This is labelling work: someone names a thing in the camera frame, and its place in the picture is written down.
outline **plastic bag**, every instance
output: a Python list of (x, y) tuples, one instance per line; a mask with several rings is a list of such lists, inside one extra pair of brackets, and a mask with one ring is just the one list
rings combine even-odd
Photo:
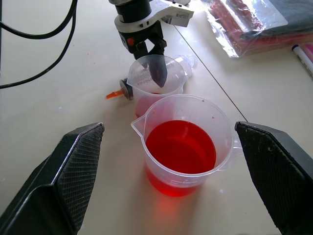
[(312, 41), (313, 0), (201, 0), (229, 57)]

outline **measuring cup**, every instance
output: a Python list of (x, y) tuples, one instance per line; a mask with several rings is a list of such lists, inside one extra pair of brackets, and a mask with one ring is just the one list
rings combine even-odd
[[(165, 60), (167, 77), (164, 86), (160, 87), (152, 80), (149, 65), (153, 63), (155, 67), (163, 66), (162, 58)], [(186, 79), (183, 67), (170, 57), (146, 55), (137, 59), (132, 64), (127, 79), (127, 84), (133, 87), (136, 116), (144, 115), (153, 103), (166, 96), (181, 94)]]
[[(147, 137), (157, 126), (171, 120), (191, 122), (210, 136), (216, 150), (216, 162), (212, 170), (199, 174), (180, 173), (163, 166), (151, 155), (145, 143)], [(141, 137), (150, 182), (156, 189), (170, 196), (183, 196), (194, 191), (210, 174), (221, 170), (232, 153), (234, 133), (226, 115), (212, 102), (193, 95), (165, 97), (154, 103), (145, 115), (131, 125)]]

